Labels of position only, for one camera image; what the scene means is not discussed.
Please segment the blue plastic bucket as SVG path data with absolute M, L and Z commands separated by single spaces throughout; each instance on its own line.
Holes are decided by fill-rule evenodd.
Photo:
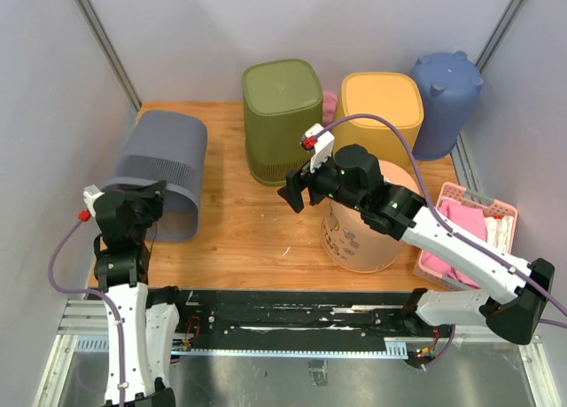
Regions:
M 484 80 L 464 51 L 422 55 L 409 74 L 423 103 L 423 122 L 413 147 L 418 160 L 451 153 L 471 117 Z

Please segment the yellow ribbed plastic bin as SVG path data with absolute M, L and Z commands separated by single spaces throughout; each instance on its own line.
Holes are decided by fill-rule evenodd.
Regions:
M 423 102 L 416 83 L 407 75 L 362 72 L 348 75 L 339 93 L 334 119 L 369 113 L 389 121 L 409 146 L 416 142 L 423 122 Z M 384 124 L 371 119 L 346 121 L 332 131 L 334 149 L 357 144 L 380 160 L 410 168 L 408 155 L 399 139 Z

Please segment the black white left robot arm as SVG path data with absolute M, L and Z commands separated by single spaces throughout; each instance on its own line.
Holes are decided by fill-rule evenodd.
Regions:
M 190 321 L 175 301 L 179 290 L 148 286 L 147 231 L 162 217 L 167 183 L 107 192 L 84 189 L 84 203 L 100 230 L 94 242 L 97 296 L 108 324 L 107 406 L 173 406 L 169 384 L 174 333 Z

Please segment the grey ribbed plastic bin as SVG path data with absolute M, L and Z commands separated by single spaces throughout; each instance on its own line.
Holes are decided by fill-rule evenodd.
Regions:
M 167 181 L 157 240 L 192 239 L 199 225 L 207 139 L 206 125 L 196 117 L 163 110 L 143 113 L 102 189 Z

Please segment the green ribbed plastic bin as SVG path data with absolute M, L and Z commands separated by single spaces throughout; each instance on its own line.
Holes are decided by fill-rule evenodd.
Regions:
M 323 92 L 312 66 L 280 59 L 246 69 L 242 76 L 245 155 L 252 177 L 284 184 L 288 171 L 307 161 L 305 131 L 322 122 Z

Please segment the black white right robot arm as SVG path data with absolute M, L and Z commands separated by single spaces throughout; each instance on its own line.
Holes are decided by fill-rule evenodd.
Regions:
M 527 345 L 551 301 L 555 267 L 489 246 L 440 215 L 423 196 L 384 180 L 377 158 L 360 145 L 332 156 L 316 153 L 292 170 L 278 191 L 297 213 L 302 192 L 312 205 L 329 198 L 357 211 L 371 230 L 430 252 L 473 279 L 477 290 L 416 289 L 401 314 L 403 329 L 420 336 L 439 325 L 485 325 L 497 336 Z

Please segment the orange plastic bin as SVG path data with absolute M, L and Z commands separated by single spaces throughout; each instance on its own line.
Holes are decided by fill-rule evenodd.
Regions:
M 371 230 L 355 210 L 331 200 L 321 224 L 322 246 L 346 270 L 374 273 L 391 266 L 403 241 Z

